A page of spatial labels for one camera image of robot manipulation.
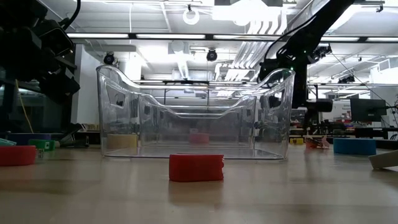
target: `green block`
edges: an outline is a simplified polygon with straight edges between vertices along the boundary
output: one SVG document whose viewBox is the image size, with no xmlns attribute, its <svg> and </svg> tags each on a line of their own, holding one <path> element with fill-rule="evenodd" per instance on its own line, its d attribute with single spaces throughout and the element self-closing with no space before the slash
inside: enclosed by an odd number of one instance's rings
<svg viewBox="0 0 398 224">
<path fill-rule="evenodd" d="M 30 139 L 29 145 L 36 146 L 37 149 L 44 149 L 45 152 L 54 151 L 55 149 L 54 140 Z"/>
<path fill-rule="evenodd" d="M 16 142 L 0 138 L 0 146 L 15 146 L 16 144 Z"/>
</svg>

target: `camera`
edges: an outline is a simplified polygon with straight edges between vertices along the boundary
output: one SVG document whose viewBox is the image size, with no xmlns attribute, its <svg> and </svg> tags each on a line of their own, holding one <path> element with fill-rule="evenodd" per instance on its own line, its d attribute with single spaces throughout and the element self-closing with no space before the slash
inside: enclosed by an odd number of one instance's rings
<svg viewBox="0 0 398 224">
<path fill-rule="evenodd" d="M 216 50 L 215 49 L 210 49 L 209 52 L 207 53 L 206 59 L 209 62 L 214 62 L 215 60 L 217 60 Z"/>
<path fill-rule="evenodd" d="M 113 52 L 107 52 L 105 57 L 104 57 L 104 63 L 107 65 L 113 65 L 113 63 L 115 62 L 114 59 L 114 53 Z"/>
<path fill-rule="evenodd" d="M 327 54 L 332 53 L 331 47 L 329 46 L 319 46 L 317 47 L 314 52 L 308 56 L 308 60 L 311 63 L 316 63 L 322 58 L 326 57 Z"/>
<path fill-rule="evenodd" d="M 349 75 L 344 78 L 340 78 L 337 83 L 353 83 L 355 82 L 355 77 L 353 75 Z"/>
</svg>

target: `computer monitor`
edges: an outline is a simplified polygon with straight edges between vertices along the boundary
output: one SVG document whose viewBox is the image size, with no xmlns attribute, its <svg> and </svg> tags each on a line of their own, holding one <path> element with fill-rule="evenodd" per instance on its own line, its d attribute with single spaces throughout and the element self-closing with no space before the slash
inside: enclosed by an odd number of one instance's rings
<svg viewBox="0 0 398 224">
<path fill-rule="evenodd" d="M 385 100 L 350 99 L 352 121 L 381 121 L 387 115 Z"/>
</svg>

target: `wooden table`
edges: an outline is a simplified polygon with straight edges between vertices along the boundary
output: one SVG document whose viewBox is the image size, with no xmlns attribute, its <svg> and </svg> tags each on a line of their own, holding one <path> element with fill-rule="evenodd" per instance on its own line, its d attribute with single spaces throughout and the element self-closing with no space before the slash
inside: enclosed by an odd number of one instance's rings
<svg viewBox="0 0 398 224">
<path fill-rule="evenodd" d="M 225 161 L 223 182 L 183 184 L 169 182 L 167 159 L 49 157 L 0 167 L 1 223 L 398 222 L 398 169 L 332 150 L 290 146 L 288 161 Z"/>
</svg>

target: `red foam block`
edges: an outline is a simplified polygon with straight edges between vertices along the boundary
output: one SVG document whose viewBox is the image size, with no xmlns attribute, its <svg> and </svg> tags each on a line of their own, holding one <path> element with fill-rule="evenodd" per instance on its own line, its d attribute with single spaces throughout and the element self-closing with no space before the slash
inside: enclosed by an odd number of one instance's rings
<svg viewBox="0 0 398 224">
<path fill-rule="evenodd" d="M 209 144 L 210 137 L 208 133 L 193 133 L 189 135 L 191 144 Z"/>
<path fill-rule="evenodd" d="M 0 166 L 25 166 L 35 163 L 36 146 L 0 146 Z"/>
<path fill-rule="evenodd" d="M 173 154 L 169 179 L 176 182 L 223 180 L 223 158 L 219 154 Z"/>
</svg>

